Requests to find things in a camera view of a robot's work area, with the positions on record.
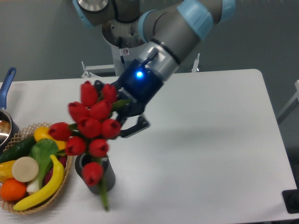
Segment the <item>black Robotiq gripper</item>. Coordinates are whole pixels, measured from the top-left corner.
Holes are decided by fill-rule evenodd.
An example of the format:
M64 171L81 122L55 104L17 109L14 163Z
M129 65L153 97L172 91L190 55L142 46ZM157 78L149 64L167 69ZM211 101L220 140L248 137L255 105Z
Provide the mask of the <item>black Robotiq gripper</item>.
M135 125L121 130L120 137L129 138L149 128L150 123L142 113L146 104L163 86L161 79L150 68L142 66L142 63L135 59L112 85L116 88L119 99L130 99L128 106L117 110L117 118L125 119L140 115ZM104 83L95 80L93 86L96 92L100 93Z

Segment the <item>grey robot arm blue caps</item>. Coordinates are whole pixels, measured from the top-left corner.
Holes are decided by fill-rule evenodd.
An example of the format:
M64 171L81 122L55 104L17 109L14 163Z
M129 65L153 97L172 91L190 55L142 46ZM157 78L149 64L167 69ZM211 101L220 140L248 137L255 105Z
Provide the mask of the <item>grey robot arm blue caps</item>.
M138 117L121 131L127 138L149 127L143 115L147 103L211 29L233 16L236 2L184 0L145 13L138 0L75 0L73 6L85 26L102 27L111 47L114 86L121 99L130 100L117 120Z

